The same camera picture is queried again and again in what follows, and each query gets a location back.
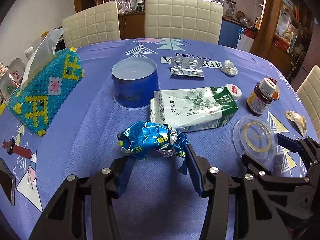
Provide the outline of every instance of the crumpled blue snack wrapper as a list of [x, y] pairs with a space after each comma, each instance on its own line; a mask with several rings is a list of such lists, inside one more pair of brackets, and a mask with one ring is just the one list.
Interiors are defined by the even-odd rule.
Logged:
[[133, 155], [138, 160], [146, 160], [147, 152], [150, 150], [157, 150], [164, 157], [175, 155], [183, 158], [179, 172], [187, 175], [185, 147], [188, 144], [188, 138], [170, 125], [136, 122], [118, 133], [117, 137], [124, 154]]

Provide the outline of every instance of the white bottle lid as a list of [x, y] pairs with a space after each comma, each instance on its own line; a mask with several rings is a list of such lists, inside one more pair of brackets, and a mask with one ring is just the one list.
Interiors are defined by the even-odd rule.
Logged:
[[230, 94], [232, 95], [235, 101], [238, 101], [242, 96], [242, 92], [240, 88], [233, 84], [226, 84], [225, 87], [229, 90]]
[[273, 93], [276, 91], [277, 86], [274, 84], [274, 82], [271, 79], [264, 78], [261, 81], [259, 88], [265, 96], [271, 98]]
[[32, 46], [24, 52], [24, 55], [26, 55], [28, 60], [31, 58], [32, 54], [33, 54], [33, 47]]

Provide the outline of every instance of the blue tablecloth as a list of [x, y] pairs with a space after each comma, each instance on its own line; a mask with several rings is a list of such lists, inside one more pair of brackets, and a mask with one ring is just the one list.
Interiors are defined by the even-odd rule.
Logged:
[[[177, 39], [112, 41], [86, 46], [77, 52], [85, 77], [64, 101], [44, 137], [24, 129], [8, 109], [0, 116], [0, 141], [16, 138], [20, 146], [31, 149], [33, 154], [28, 160], [16, 154], [8, 155], [0, 149], [0, 158], [16, 176], [18, 185], [15, 206], [10, 205], [0, 189], [0, 209], [22, 240], [28, 239], [41, 210], [66, 176], [87, 177], [108, 167], [112, 160], [122, 156], [116, 133], [136, 121], [150, 120], [149, 108], [130, 111], [113, 101], [111, 69], [122, 59], [139, 56], [153, 59], [158, 65], [161, 90], [224, 86], [227, 83], [242, 90], [242, 98], [237, 102], [239, 110], [230, 123], [187, 134], [198, 155], [206, 157], [211, 165], [230, 175], [243, 174], [232, 140], [234, 124], [249, 114], [246, 99], [264, 77], [278, 80], [280, 100], [274, 101], [262, 118], [274, 131], [283, 132], [291, 138], [301, 138], [296, 125], [285, 118], [286, 110], [294, 110], [306, 117], [307, 134], [317, 140], [306, 110], [285, 78], [267, 60], [252, 54], [220, 45]], [[170, 64], [166, 62], [176, 53], [222, 63], [228, 59], [236, 65], [239, 74], [229, 77], [219, 68], [205, 67], [204, 80], [174, 79], [170, 77]], [[277, 159], [274, 173], [294, 177], [306, 174], [297, 153], [279, 146]], [[189, 175], [177, 172], [181, 164], [181, 158], [163, 158], [153, 154], [149, 154], [146, 161], [136, 161], [126, 192], [120, 199], [113, 200], [121, 239], [199, 239], [208, 199], [201, 199], [194, 191]], [[230, 198], [227, 239], [233, 237], [232, 201]], [[87, 222], [88, 239], [92, 239], [91, 233]]]

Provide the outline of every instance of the blue plastic container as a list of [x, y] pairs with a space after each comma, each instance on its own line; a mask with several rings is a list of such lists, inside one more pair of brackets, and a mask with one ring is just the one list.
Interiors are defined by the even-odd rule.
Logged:
[[126, 109], [137, 110], [150, 105], [159, 90], [157, 64], [146, 57], [131, 57], [112, 68], [115, 102]]

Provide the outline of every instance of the blue beaded tissue cover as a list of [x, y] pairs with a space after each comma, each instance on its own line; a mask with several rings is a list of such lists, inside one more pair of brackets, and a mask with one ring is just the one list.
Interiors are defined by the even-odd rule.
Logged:
[[8, 108], [26, 127], [43, 136], [63, 101], [83, 77], [76, 49], [60, 50], [23, 91], [15, 91]]

